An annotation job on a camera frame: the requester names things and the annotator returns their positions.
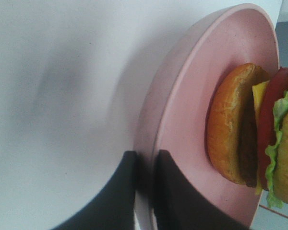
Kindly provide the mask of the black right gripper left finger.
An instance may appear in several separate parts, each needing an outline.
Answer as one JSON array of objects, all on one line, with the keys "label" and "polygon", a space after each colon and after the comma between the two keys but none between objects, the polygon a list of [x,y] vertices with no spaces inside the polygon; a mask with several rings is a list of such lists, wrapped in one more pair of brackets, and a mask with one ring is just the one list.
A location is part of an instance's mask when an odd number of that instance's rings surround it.
[{"label": "black right gripper left finger", "polygon": [[126,151],[114,174],[85,207],[56,230],[133,230],[137,154]]}]

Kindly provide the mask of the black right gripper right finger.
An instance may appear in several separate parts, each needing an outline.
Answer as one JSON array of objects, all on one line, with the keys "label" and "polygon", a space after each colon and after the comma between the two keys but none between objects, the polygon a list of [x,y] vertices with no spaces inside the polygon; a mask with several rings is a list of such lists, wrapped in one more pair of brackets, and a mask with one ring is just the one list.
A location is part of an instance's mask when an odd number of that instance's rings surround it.
[{"label": "black right gripper right finger", "polygon": [[245,230],[204,198],[167,150],[160,150],[154,178],[154,214],[159,230]]}]

